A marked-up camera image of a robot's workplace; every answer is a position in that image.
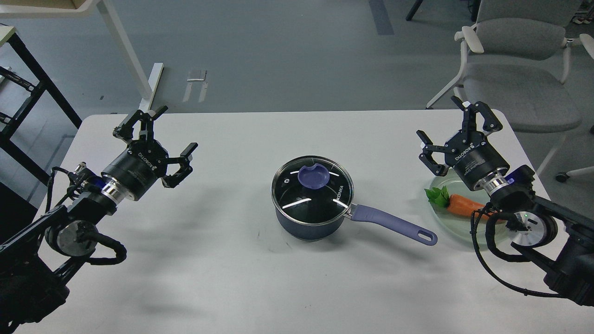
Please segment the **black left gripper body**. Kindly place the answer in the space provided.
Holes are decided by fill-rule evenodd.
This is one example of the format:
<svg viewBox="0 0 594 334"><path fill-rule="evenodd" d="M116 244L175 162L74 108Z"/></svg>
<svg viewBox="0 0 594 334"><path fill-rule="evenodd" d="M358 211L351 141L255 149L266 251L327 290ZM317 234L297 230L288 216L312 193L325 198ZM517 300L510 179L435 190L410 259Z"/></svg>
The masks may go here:
<svg viewBox="0 0 594 334"><path fill-rule="evenodd" d="M115 180L127 191L129 199L138 201L165 175L166 165L162 161L168 156L167 150L156 140L133 140L101 175L104 182Z"/></svg>

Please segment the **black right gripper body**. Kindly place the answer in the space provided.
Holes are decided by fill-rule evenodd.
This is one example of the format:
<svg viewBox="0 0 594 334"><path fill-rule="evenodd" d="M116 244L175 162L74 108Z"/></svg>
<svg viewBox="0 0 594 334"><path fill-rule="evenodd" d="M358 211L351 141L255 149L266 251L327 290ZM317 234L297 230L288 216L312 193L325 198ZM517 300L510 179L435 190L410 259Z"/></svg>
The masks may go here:
<svg viewBox="0 0 594 334"><path fill-rule="evenodd" d="M509 163L493 148L481 131L461 130L445 142L445 162L475 192L482 188L481 179L491 173L506 174Z"/></svg>

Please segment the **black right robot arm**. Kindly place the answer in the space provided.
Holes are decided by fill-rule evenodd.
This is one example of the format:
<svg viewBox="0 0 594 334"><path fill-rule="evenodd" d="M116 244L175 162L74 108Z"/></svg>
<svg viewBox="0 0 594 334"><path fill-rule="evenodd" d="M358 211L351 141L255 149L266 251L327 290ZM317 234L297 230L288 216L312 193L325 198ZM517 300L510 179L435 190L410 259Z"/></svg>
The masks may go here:
<svg viewBox="0 0 594 334"><path fill-rule="evenodd" d="M470 103L452 96L463 112L461 128L443 146L422 130L419 159L437 177L454 170L465 186L484 190L488 203L470 215L470 235L484 270L503 286L524 295L565 298L579 306L594 304L594 226L582 214L536 195L535 172L527 165L507 177L510 165L488 142L502 123L483 102ZM477 240L485 217L484 240L490 252L509 263L533 263L545 271L550 293L516 287L498 277L486 264Z"/></svg>

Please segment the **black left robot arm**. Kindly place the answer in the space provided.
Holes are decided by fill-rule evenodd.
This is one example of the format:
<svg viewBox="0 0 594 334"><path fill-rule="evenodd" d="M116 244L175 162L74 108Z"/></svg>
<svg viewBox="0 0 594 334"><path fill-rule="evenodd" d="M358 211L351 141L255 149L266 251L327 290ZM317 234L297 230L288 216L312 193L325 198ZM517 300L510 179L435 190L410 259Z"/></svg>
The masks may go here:
<svg viewBox="0 0 594 334"><path fill-rule="evenodd" d="M119 241L98 232L98 222L113 215L123 199L138 201L161 180L178 186L192 171L191 142L176 158L154 137L154 122L167 106L129 114L113 130L126 149L96 175L80 163L66 171L65 195L51 206L54 167L47 189L46 212L3 239L1 243L1 332L39 322L62 306L70 293L67 283L85 264L116 265L127 258Z"/></svg>

